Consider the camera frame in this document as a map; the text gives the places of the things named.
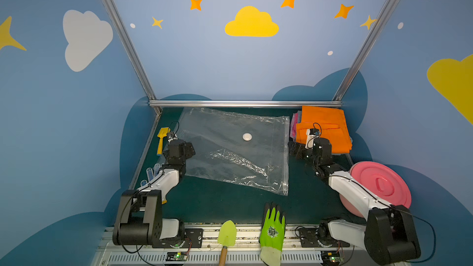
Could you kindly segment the pink trousers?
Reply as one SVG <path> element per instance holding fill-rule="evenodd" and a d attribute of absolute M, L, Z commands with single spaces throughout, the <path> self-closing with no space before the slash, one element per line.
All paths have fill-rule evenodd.
<path fill-rule="evenodd" d="M 297 111 L 293 114 L 290 124 L 289 136 L 293 139 L 297 139 L 297 125 L 301 122 L 302 111 Z"/>

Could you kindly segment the clear plastic vacuum bag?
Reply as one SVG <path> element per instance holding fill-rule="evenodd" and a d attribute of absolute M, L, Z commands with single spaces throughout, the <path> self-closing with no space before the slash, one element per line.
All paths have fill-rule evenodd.
<path fill-rule="evenodd" d="M 193 107 L 165 108 L 161 120 L 193 144 L 196 155 L 187 160 L 186 176 L 288 195 L 288 116 Z M 252 140 L 243 140 L 244 133 Z"/>

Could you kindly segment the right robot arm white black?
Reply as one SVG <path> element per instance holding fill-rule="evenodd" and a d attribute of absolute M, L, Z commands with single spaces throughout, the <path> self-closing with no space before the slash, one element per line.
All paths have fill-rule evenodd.
<path fill-rule="evenodd" d="M 353 204 L 366 221 L 365 225 L 360 225 L 334 217 L 322 220 L 316 233 L 321 246 L 344 241 L 364 249 L 380 266 L 421 256 L 409 209 L 382 200 L 335 163 L 329 140 L 316 138 L 308 145 L 291 140 L 288 148 L 290 155 L 309 163 L 315 175 Z"/>

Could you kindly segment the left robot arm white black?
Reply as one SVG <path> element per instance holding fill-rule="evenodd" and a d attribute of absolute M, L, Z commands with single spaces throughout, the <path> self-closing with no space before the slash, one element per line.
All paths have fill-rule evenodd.
<path fill-rule="evenodd" d="M 174 139 L 163 152 L 165 163 L 151 182 L 123 192 L 113 231 L 117 246 L 179 246 L 186 240 L 184 223 L 165 219 L 162 206 L 167 194 L 186 173 L 186 161 L 195 155 L 190 142 Z"/>

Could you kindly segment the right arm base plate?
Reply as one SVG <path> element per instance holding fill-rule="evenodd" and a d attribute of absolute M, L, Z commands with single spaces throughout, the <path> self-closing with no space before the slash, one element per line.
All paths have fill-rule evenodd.
<path fill-rule="evenodd" d="M 298 226 L 294 229 L 303 248 L 350 248 L 351 245 L 345 241 L 325 239 L 318 236 L 318 228 Z"/>

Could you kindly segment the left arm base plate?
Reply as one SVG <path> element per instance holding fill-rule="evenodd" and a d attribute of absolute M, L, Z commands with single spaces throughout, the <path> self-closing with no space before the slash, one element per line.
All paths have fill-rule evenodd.
<path fill-rule="evenodd" d="M 184 229 L 175 238 L 166 238 L 159 240 L 157 245 L 153 245 L 152 248 L 201 248 L 203 243 L 204 230 L 201 228 L 197 229 Z"/>

